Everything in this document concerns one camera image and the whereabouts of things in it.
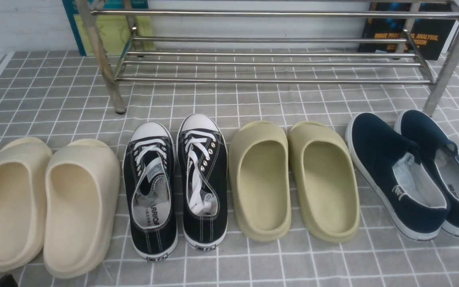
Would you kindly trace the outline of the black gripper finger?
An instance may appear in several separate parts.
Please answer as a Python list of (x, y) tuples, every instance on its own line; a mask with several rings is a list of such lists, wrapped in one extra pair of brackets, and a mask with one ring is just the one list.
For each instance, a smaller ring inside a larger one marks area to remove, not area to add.
[(0, 278), (0, 287), (19, 287), (19, 285), (13, 275), (6, 274)]

